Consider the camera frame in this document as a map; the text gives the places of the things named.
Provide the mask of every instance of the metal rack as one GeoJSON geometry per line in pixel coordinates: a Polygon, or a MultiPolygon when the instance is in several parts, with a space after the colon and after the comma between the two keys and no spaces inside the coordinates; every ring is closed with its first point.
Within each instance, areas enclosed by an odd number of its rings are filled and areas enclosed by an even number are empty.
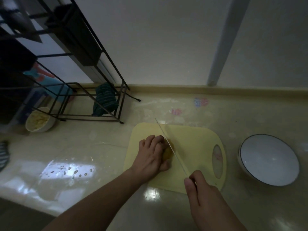
{"type": "MultiPolygon", "coordinates": [[[[47,6],[47,4],[43,1],[43,0],[37,0],[39,2],[39,4],[45,9],[46,13],[41,13],[41,14],[35,14],[35,15],[29,15],[30,19],[37,19],[37,18],[43,18],[43,17],[52,17],[55,22],[57,23],[58,27],[62,28],[62,30],[64,30],[68,36],[70,36],[70,39],[72,40],[72,42],[74,42],[75,44],[79,45],[80,47],[83,47],[80,42],[78,42],[78,40],[74,37],[74,35],[72,35],[67,29],[66,27],[60,22],[59,19],[57,19],[57,17],[54,15],[53,11],[47,6]]],[[[74,5],[75,8],[78,8],[78,5],[76,4],[76,2],[74,0],[71,0],[72,5],[74,5]]],[[[119,70],[117,69],[117,67],[115,66],[115,64],[113,63],[113,61],[111,60],[110,56],[108,55],[107,51],[105,50],[104,46],[102,45],[102,43],[100,42],[100,40],[98,39],[97,35],[95,34],[95,32],[93,31],[93,29],[91,28],[90,24],[88,23],[88,21],[86,20],[86,18],[84,17],[84,15],[82,14],[82,12],[80,11],[81,17],[84,21],[84,23],[86,24],[87,28],[89,29],[89,31],[91,32],[91,34],[93,35],[93,37],[95,38],[96,42],[98,43],[101,52],[105,53],[105,55],[107,56],[108,60],[110,61],[110,63],[112,64],[112,66],[114,67],[114,69],[116,70],[116,72],[118,73],[119,77],[121,78],[122,82],[121,82],[121,86],[114,86],[114,84],[112,84],[104,75],[104,73],[99,69],[99,67],[96,65],[94,66],[95,69],[99,72],[99,74],[106,80],[106,82],[111,86],[111,88],[114,89],[115,91],[115,96],[117,97],[117,103],[119,105],[118,109],[114,110],[113,112],[109,112],[107,109],[105,109],[101,104],[98,103],[98,101],[94,98],[96,96],[96,94],[90,94],[83,86],[81,86],[79,83],[77,82],[64,82],[61,78],[59,78],[56,74],[54,74],[52,71],[50,71],[48,68],[46,68],[44,65],[42,65],[40,62],[36,61],[42,68],[44,68],[45,70],[47,70],[49,73],[51,73],[53,76],[55,76],[58,80],[60,80],[62,83],[60,84],[52,84],[52,85],[41,85],[40,83],[38,83],[37,81],[34,80],[34,83],[36,83],[36,86],[32,86],[32,87],[10,87],[10,88],[0,88],[0,90],[17,90],[17,89],[29,89],[29,88],[38,88],[38,87],[43,87],[44,89],[48,90],[49,92],[53,93],[53,95],[55,95],[55,100],[53,101],[50,111],[44,112],[42,110],[39,110],[33,106],[31,106],[33,109],[38,110],[39,112],[45,113],[49,116],[52,116],[60,121],[66,121],[66,120],[79,120],[79,121],[102,121],[102,122],[119,122],[120,124],[124,124],[121,120],[121,112],[122,112],[122,108],[123,108],[123,104],[124,104],[124,99],[125,96],[129,96],[137,101],[141,101],[137,98],[132,97],[131,95],[127,94],[127,90],[130,90],[129,86],[127,85],[127,83],[125,82],[125,80],[123,79],[121,73],[119,72],[119,70]],[[73,90],[73,92],[76,92],[76,90],[74,88],[71,87],[71,85],[74,85],[74,87],[81,89],[84,94],[77,94],[77,93],[73,93],[73,94],[69,94],[70,89],[73,90]],[[51,91],[50,89],[48,89],[48,87],[52,87],[52,86],[61,86],[59,92],[56,94],[53,91],[51,91]],[[68,86],[70,89],[67,89],[67,93],[66,94],[61,94],[62,89],[64,88],[64,86],[68,86]],[[60,109],[58,110],[57,113],[53,112],[54,106],[56,104],[57,99],[60,96],[64,96],[64,100],[60,106],[60,109]],[[96,104],[98,104],[102,109],[104,109],[108,114],[100,116],[100,117],[96,117],[96,116],[91,116],[91,115],[75,115],[75,114],[65,114],[65,108],[67,107],[67,104],[69,102],[69,99],[71,96],[88,96],[90,97],[96,104]]],[[[39,30],[39,31],[34,31],[34,32],[28,32],[25,34],[13,34],[13,35],[6,35],[3,37],[0,37],[0,40],[5,40],[5,39],[12,39],[12,38],[21,38],[27,35],[41,35],[41,34],[49,34],[49,33],[53,33],[54,29],[44,29],[44,30],[39,30]]],[[[36,56],[37,58],[48,58],[48,57],[62,57],[62,56],[73,56],[72,53],[63,53],[63,54],[46,54],[46,55],[38,55],[36,56]]],[[[17,99],[14,99],[12,97],[8,97],[5,95],[2,95],[4,97],[6,97],[7,99],[10,99],[12,101],[15,102],[19,102],[24,104],[25,106],[29,106],[28,104],[19,101],[17,99]]]]}

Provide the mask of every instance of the striped cloth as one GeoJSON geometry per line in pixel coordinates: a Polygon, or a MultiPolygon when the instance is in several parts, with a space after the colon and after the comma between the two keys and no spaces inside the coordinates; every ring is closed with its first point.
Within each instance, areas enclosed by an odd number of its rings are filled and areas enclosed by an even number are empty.
{"type": "Polygon", "coordinates": [[[10,155],[7,150],[7,142],[0,142],[0,172],[4,169],[4,167],[9,162],[10,155]]]}
{"type": "MultiPolygon", "coordinates": [[[[97,95],[97,102],[100,103],[109,112],[113,112],[115,109],[118,108],[119,104],[117,103],[115,97],[115,90],[108,83],[103,83],[102,85],[99,85],[95,89],[95,92],[97,95]]],[[[107,114],[107,112],[94,102],[92,116],[100,117],[105,114],[107,114]]]]}

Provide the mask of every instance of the knife on rack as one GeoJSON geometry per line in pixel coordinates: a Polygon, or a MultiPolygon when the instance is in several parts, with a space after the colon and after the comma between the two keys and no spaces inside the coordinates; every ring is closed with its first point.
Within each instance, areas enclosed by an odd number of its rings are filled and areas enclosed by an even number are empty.
{"type": "Polygon", "coordinates": [[[184,171],[186,177],[188,177],[188,174],[186,173],[186,171],[185,171],[185,169],[184,169],[184,167],[183,167],[181,161],[179,160],[179,158],[178,158],[177,155],[175,154],[175,151],[173,150],[171,144],[169,143],[169,141],[168,141],[168,139],[167,139],[167,137],[166,137],[166,135],[165,135],[165,132],[164,132],[163,129],[161,128],[161,126],[160,126],[160,124],[158,123],[158,121],[157,121],[156,118],[155,118],[155,120],[156,120],[156,123],[158,124],[158,126],[159,126],[161,132],[163,133],[164,138],[167,140],[167,142],[168,142],[168,144],[169,144],[169,146],[170,146],[170,148],[171,148],[171,150],[172,150],[172,152],[173,152],[175,158],[178,160],[178,162],[179,162],[180,166],[182,167],[182,169],[183,169],[183,171],[184,171]]]}

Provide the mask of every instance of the yellow cutting board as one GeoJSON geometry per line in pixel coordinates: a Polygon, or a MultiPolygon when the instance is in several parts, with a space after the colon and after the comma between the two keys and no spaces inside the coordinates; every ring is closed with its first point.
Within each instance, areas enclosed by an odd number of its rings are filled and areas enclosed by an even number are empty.
{"type": "MultiPolygon", "coordinates": [[[[225,150],[218,135],[209,129],[200,127],[165,124],[160,124],[160,126],[164,130],[166,137],[174,144],[175,154],[182,162],[188,175],[195,170],[200,170],[207,183],[221,190],[226,178],[227,162],[225,150]],[[223,159],[220,178],[216,178],[212,166],[213,149],[216,145],[220,147],[223,159]]],[[[158,124],[139,123],[133,128],[124,162],[124,170],[132,166],[138,153],[139,141],[146,139],[149,135],[163,135],[158,124]]],[[[186,193],[184,187],[186,177],[179,162],[173,156],[171,168],[168,171],[159,173],[148,185],[186,193]]]]}

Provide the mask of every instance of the white bowl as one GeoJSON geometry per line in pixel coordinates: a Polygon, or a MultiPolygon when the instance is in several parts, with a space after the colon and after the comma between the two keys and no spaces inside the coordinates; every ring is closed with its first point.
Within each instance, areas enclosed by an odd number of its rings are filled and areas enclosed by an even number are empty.
{"type": "MultiPolygon", "coordinates": [[[[49,108],[48,107],[40,107],[38,108],[39,110],[42,110],[46,113],[49,112],[49,108]]],[[[47,130],[49,130],[55,123],[56,121],[56,118],[52,117],[52,116],[48,116],[48,120],[45,122],[45,124],[43,126],[41,126],[40,128],[35,128],[33,123],[32,123],[32,120],[35,118],[34,114],[35,113],[39,113],[40,111],[37,111],[37,110],[34,110],[30,115],[29,117],[27,118],[26,120],[26,129],[30,132],[45,132],[47,130]]]]}
{"type": "Polygon", "coordinates": [[[242,143],[237,158],[248,175],[269,185],[288,185],[299,174],[299,162],[294,151],[274,136],[248,137],[242,143]]]}

